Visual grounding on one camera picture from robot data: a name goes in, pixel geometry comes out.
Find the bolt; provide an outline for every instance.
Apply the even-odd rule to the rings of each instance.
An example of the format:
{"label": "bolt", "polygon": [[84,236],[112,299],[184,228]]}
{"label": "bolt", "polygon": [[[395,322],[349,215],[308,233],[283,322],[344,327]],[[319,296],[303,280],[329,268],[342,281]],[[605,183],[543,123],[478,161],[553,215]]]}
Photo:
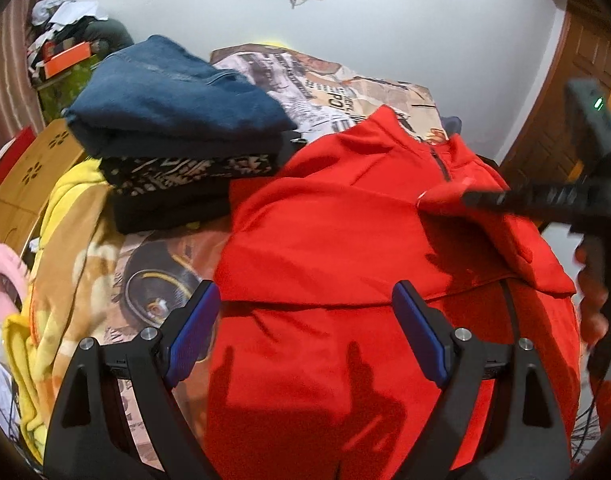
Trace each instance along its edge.
{"label": "bolt", "polygon": [[153,326],[148,326],[141,330],[141,338],[145,339],[146,341],[151,341],[157,336],[158,333],[159,331]]}
{"label": "bolt", "polygon": [[472,339],[472,332],[466,328],[457,328],[455,330],[455,336],[459,341],[470,341],[470,339]]}
{"label": "bolt", "polygon": [[81,350],[89,350],[94,346],[94,340],[91,337],[86,337],[85,339],[81,339],[79,343],[79,347]]}
{"label": "bolt", "polygon": [[519,346],[524,350],[531,350],[535,347],[535,344],[530,341],[527,337],[522,337],[519,339]]}

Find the striped curtain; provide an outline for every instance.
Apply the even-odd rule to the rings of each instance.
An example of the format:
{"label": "striped curtain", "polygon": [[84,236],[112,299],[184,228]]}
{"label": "striped curtain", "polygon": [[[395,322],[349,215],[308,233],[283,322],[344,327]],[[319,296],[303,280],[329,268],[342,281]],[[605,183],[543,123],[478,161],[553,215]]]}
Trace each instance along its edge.
{"label": "striped curtain", "polygon": [[34,41],[30,16],[39,0],[11,0],[0,16],[0,149],[25,126],[45,123],[28,77],[26,49]]}

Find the pink plush toy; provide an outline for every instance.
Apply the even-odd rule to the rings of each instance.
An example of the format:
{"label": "pink plush toy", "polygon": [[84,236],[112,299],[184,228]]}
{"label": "pink plush toy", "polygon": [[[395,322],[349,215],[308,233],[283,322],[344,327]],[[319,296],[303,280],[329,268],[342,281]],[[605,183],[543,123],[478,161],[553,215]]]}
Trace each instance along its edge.
{"label": "pink plush toy", "polygon": [[[28,294],[28,267],[6,244],[0,243],[0,277],[5,276],[18,292],[21,300]],[[18,314],[18,309],[5,291],[0,280],[0,322],[7,316]]]}

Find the human hand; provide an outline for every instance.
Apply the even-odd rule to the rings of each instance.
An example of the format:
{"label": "human hand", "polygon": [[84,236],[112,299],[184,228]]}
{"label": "human hand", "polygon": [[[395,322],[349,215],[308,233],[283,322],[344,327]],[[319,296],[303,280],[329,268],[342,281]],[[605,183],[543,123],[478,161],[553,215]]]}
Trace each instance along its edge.
{"label": "human hand", "polygon": [[577,280],[583,294],[581,301],[581,338],[589,346],[595,345],[607,333],[607,319],[601,314],[601,307],[607,300],[605,286],[592,274],[588,267],[588,253],[583,243],[577,247],[574,258],[583,266]]}

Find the green cloth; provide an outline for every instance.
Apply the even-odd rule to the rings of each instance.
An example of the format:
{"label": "green cloth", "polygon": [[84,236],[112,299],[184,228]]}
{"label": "green cloth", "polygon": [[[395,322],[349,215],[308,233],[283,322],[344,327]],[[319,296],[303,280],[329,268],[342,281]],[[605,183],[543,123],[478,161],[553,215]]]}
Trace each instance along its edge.
{"label": "green cloth", "polygon": [[90,81],[98,61],[96,55],[79,61],[37,88],[46,124],[59,119],[61,111],[79,96]]}

